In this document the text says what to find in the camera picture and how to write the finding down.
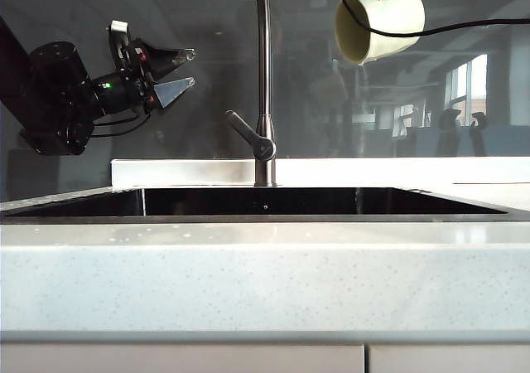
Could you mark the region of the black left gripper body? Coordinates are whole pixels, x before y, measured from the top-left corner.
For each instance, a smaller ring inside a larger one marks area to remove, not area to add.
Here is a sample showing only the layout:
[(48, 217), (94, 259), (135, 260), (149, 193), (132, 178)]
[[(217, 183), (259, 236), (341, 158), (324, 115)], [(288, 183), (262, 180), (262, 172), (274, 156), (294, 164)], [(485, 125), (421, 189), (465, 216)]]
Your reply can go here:
[(126, 109), (144, 108), (146, 114), (156, 108), (151, 56), (140, 38), (125, 46), (121, 41), (108, 39), (115, 71), (95, 79), (98, 117), (116, 114)]

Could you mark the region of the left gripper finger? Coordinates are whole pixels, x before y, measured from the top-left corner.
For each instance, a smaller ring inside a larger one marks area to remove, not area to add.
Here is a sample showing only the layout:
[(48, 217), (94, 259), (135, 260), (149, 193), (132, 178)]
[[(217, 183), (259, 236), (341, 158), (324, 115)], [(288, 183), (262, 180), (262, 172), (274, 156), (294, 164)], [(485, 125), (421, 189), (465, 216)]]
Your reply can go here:
[(155, 95), (160, 106), (165, 109), (171, 106), (182, 94), (195, 85), (194, 77), (186, 77), (154, 85)]
[(146, 57), (144, 62), (147, 71), (154, 80), (162, 79), (196, 57), (196, 52), (192, 48), (167, 50), (144, 44), (142, 49)]

